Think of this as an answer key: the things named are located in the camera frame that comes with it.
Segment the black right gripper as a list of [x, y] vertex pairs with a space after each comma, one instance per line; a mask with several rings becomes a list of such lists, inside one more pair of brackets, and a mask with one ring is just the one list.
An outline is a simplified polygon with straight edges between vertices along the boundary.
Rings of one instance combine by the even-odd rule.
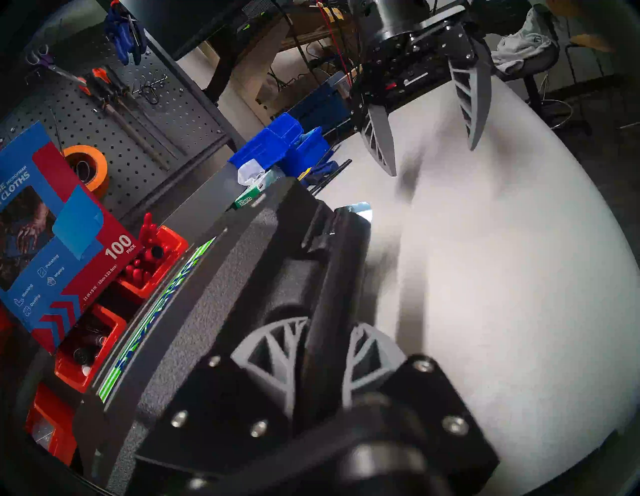
[[476, 39], [468, 1], [436, 8], [436, 1], [348, 1], [359, 42], [358, 68], [349, 91], [352, 114], [364, 114], [365, 148], [397, 176], [394, 140], [386, 112], [451, 75], [470, 151], [478, 146], [492, 103], [493, 62]]

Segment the white ribbed left gripper left finger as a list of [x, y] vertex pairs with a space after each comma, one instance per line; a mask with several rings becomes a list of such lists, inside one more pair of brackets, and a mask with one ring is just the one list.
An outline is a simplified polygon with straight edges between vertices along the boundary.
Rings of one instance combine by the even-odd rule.
[[296, 364], [308, 317], [290, 317], [251, 332], [231, 354], [233, 362], [249, 376], [289, 419], [296, 401]]

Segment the white ribbed left gripper right finger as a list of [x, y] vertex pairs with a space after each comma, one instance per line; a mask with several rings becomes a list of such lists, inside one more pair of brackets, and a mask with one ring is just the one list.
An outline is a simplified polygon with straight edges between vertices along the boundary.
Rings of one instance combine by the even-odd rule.
[[350, 408], [360, 396], [378, 391], [406, 360], [407, 356], [387, 334], [358, 323], [349, 336], [342, 407]]

